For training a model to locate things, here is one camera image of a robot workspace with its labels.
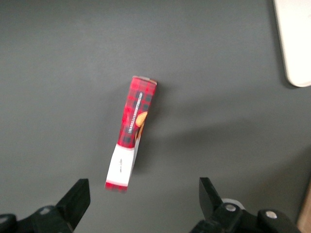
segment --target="tartan pattern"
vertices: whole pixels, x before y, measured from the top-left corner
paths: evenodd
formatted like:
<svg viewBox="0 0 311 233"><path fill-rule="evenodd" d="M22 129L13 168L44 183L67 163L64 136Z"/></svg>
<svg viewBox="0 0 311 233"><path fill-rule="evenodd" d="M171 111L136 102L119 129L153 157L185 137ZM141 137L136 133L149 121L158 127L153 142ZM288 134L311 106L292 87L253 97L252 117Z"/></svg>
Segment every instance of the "tartan pattern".
<svg viewBox="0 0 311 233"><path fill-rule="evenodd" d="M127 190L127 186L113 184L113 183L110 183L110 182L106 182L105 188L109 189L109 190L118 190L121 193L125 193L126 190Z"/></svg>
<svg viewBox="0 0 311 233"><path fill-rule="evenodd" d="M139 130L139 127L135 124L135 121L139 114L148 111L151 99L155 91L156 83L154 83L153 81L141 79L138 76L133 77L122 116L118 145L125 148L134 148L135 134ZM139 99L139 95L141 93L142 96L132 127L132 131L129 132L135 108Z"/></svg>

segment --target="biscuit packaging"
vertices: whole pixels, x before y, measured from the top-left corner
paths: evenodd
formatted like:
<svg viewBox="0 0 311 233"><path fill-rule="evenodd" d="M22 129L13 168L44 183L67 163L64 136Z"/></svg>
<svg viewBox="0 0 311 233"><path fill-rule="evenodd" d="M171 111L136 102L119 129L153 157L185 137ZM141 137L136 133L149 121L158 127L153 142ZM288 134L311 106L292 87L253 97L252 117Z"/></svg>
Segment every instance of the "biscuit packaging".
<svg viewBox="0 0 311 233"><path fill-rule="evenodd" d="M134 167L141 133L156 91L156 81L134 76L127 95L118 142L112 154L105 188L125 192Z"/></svg>

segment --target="black robotic claw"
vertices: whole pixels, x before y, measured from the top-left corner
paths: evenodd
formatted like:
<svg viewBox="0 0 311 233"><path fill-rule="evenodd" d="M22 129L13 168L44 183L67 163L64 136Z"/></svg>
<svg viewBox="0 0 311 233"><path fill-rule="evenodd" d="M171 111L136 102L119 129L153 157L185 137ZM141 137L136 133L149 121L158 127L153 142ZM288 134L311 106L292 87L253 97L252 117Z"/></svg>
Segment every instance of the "black robotic claw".
<svg viewBox="0 0 311 233"><path fill-rule="evenodd" d="M300 233L280 211L265 209L254 216L233 203L223 203L209 178L200 178L199 200L205 220L190 233Z"/></svg>
<svg viewBox="0 0 311 233"><path fill-rule="evenodd" d="M89 204L88 179L79 179L55 206L44 206L20 221L13 214L0 215L0 233L71 233Z"/></svg>

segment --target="screw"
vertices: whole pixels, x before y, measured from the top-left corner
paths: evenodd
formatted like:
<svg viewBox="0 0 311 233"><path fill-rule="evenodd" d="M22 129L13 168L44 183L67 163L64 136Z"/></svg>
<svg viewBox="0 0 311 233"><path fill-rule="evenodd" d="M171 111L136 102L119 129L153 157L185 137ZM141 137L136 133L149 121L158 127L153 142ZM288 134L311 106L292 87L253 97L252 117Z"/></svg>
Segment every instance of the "screw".
<svg viewBox="0 0 311 233"><path fill-rule="evenodd" d="M0 217L0 224L6 222L8 220L8 217Z"/></svg>
<svg viewBox="0 0 311 233"><path fill-rule="evenodd" d="M228 204L225 206L225 209L230 211L230 212L234 212L237 210L237 208L234 205Z"/></svg>
<svg viewBox="0 0 311 233"><path fill-rule="evenodd" d="M270 210L266 211L266 215L267 215L267 217L272 218L272 219L277 218L276 213L274 213L273 211L270 211Z"/></svg>
<svg viewBox="0 0 311 233"><path fill-rule="evenodd" d="M41 215L45 215L45 214L47 214L49 211L50 211L49 208L44 207L43 210L40 211L40 214L41 214Z"/></svg>

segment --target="dark gray tabletop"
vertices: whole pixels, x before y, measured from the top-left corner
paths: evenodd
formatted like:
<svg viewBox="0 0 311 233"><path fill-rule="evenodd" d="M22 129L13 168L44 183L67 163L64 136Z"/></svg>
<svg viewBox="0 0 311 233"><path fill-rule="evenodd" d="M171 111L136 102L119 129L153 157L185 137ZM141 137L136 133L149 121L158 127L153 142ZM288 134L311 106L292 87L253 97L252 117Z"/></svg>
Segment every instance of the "dark gray tabletop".
<svg viewBox="0 0 311 233"><path fill-rule="evenodd" d="M0 3L0 210L89 178L75 232L189 232L199 177L295 221L311 87L287 83L271 0ZM104 189L133 75L158 81L128 192Z"/></svg>

